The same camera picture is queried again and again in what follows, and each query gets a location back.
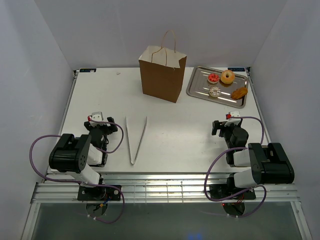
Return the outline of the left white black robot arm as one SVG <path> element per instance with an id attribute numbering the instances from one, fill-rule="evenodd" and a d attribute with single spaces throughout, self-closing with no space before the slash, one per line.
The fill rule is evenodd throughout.
<path id="1" fill-rule="evenodd" d="M 115 121 L 108 117 L 108 124 L 101 124 L 103 117 L 100 113 L 92 114 L 88 121 L 84 122 L 84 127 L 88 134 L 75 137 L 71 133 L 64 133 L 49 156 L 49 166 L 60 173 L 67 173 L 80 183 L 90 183 L 91 185 L 81 185 L 78 190 L 77 200 L 79 201 L 119 201 L 121 195 L 117 185 L 105 187 L 103 177 L 94 171 L 94 167 L 102 168 L 106 165 L 109 144 L 108 135 L 118 131 Z"/>

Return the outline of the glazed ring donut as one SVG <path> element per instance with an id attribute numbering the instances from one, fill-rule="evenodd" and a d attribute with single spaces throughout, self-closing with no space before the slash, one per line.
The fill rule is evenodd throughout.
<path id="1" fill-rule="evenodd" d="M 225 70 L 221 73 L 220 75 L 220 80 L 227 85 L 230 85 L 234 82 L 235 80 L 235 74 L 231 70 Z"/>

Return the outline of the white sprinkled donut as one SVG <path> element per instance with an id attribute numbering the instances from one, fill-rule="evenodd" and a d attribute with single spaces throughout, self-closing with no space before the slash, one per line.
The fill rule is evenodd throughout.
<path id="1" fill-rule="evenodd" d="M 217 98 L 221 95 L 221 89 L 218 86 L 212 86 L 208 93 L 211 97 Z"/>

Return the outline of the brown croissant bread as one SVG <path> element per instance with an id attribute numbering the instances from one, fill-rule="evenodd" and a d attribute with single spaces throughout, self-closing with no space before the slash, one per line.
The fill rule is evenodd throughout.
<path id="1" fill-rule="evenodd" d="M 248 89 L 246 87 L 240 87 L 240 88 L 237 88 L 235 91 L 233 91 L 230 97 L 233 100 L 239 100 L 242 97 L 244 97 L 247 93 L 248 93 Z"/>

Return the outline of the metal tongs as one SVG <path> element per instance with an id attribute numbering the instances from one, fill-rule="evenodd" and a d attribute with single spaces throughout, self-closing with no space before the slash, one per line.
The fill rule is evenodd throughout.
<path id="1" fill-rule="evenodd" d="M 125 130 L 129 162 L 134 166 L 138 160 L 140 148 L 148 126 L 148 117 L 126 117 Z"/>

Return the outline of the red strawberry tart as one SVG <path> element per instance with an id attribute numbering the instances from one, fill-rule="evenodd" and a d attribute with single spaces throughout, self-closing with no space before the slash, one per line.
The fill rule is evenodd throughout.
<path id="1" fill-rule="evenodd" d="M 216 84 L 220 81 L 220 76 L 218 74 L 211 73 L 207 76 L 207 81 L 210 84 Z"/>

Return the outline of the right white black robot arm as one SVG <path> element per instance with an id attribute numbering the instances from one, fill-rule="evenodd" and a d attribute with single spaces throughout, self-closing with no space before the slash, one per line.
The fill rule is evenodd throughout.
<path id="1" fill-rule="evenodd" d="M 215 120 L 212 123 L 214 136 L 219 131 L 219 137 L 224 138 L 229 149 L 225 154 L 226 163 L 231 167 L 248 170 L 229 175 L 225 184 L 212 184 L 209 194 L 212 198 L 230 197 L 237 199 L 244 189 L 264 184 L 291 184 L 295 179 L 294 169 L 285 150 L 278 142 L 267 145 L 247 143 L 249 133 L 241 127 L 241 119 L 227 121 Z"/>

